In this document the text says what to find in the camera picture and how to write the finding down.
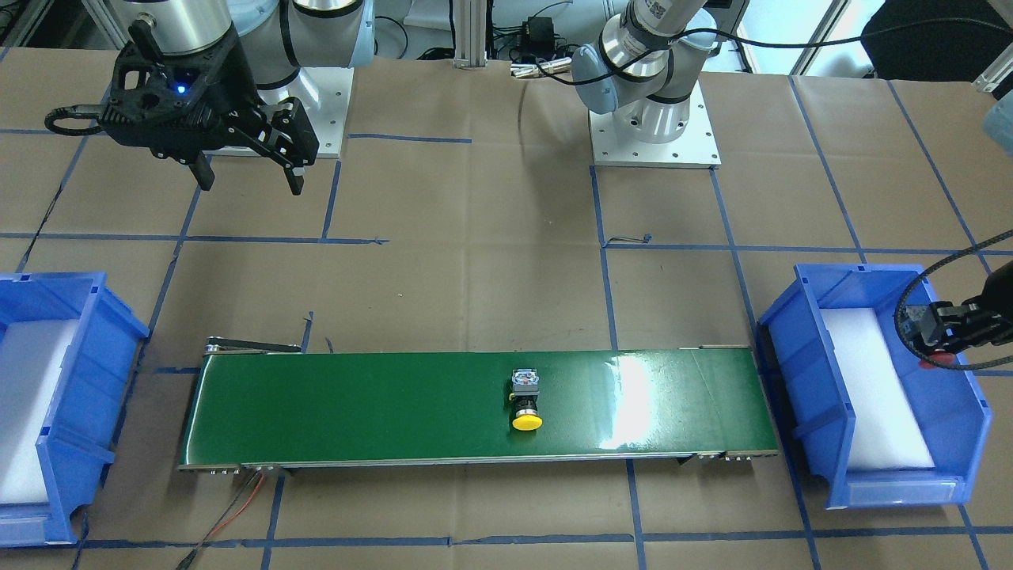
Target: conveyor belt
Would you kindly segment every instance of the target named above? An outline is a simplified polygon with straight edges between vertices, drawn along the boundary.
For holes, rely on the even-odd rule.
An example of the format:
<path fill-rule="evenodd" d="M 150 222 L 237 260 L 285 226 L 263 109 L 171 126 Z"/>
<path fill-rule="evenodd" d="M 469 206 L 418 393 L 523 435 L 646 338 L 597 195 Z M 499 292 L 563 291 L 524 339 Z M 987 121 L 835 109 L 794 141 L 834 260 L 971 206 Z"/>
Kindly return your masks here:
<path fill-rule="evenodd" d="M 537 369 L 537 431 L 511 373 Z M 211 355 L 179 469 L 777 453 L 749 349 Z"/>

